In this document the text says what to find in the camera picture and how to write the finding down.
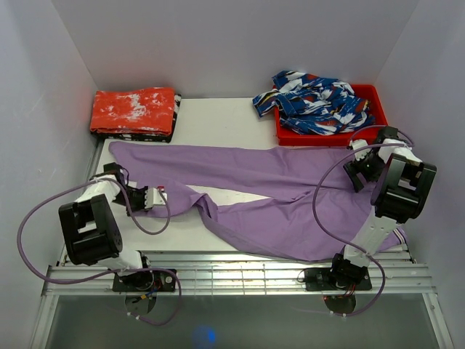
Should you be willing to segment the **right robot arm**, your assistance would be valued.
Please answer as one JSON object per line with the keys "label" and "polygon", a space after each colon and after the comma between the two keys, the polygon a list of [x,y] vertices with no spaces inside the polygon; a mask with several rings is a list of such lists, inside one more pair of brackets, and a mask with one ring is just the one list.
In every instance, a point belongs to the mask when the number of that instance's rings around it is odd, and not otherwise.
{"label": "right robot arm", "polygon": [[376,184],[371,195],[368,218],[352,241],[332,260],[328,280],[337,289],[355,288],[368,278],[369,256],[388,235],[422,212],[437,167],[415,156],[412,147],[402,140],[394,127],[382,127],[368,148],[366,140],[350,140],[355,158],[344,171],[358,193],[364,182]]}

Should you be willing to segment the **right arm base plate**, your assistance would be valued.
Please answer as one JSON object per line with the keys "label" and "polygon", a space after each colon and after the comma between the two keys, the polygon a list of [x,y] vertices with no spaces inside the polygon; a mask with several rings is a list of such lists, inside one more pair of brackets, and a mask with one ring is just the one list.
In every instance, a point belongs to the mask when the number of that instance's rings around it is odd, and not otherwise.
{"label": "right arm base plate", "polygon": [[359,284],[354,281],[337,279],[330,272],[330,268],[305,268],[296,279],[304,284],[305,289],[310,291],[370,291],[372,283],[369,275],[365,276]]}

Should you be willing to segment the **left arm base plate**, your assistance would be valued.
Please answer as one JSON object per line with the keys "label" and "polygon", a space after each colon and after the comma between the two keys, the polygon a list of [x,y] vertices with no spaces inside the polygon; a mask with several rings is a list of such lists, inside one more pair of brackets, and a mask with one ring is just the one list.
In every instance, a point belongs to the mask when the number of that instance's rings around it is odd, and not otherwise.
{"label": "left arm base plate", "polygon": [[113,292],[173,292],[177,285],[176,275],[176,269],[142,271],[127,276],[115,274],[111,289]]}

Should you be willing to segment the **purple trousers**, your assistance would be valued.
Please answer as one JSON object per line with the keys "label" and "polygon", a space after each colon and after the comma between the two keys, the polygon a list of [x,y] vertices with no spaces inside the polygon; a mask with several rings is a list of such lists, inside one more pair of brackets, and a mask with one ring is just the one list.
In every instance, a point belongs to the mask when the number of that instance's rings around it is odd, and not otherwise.
{"label": "purple trousers", "polygon": [[203,224],[235,249],[316,261],[353,239],[371,210],[336,165],[341,149],[252,150],[113,142],[110,153],[141,186],[165,187],[168,207],[150,217],[197,209]]}

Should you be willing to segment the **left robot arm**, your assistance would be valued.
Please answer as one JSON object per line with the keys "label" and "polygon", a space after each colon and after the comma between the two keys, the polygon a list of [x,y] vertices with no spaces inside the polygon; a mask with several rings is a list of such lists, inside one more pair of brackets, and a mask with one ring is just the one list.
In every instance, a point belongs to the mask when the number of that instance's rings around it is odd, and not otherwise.
{"label": "left robot arm", "polygon": [[149,188],[129,185],[129,173],[117,163],[109,163],[97,181],[74,202],[58,210],[65,246],[75,265],[101,265],[117,270],[120,282],[138,291],[148,290],[154,273],[147,268],[143,253],[124,247],[123,238],[110,208],[115,202],[125,206],[129,199],[132,212],[147,211]]}

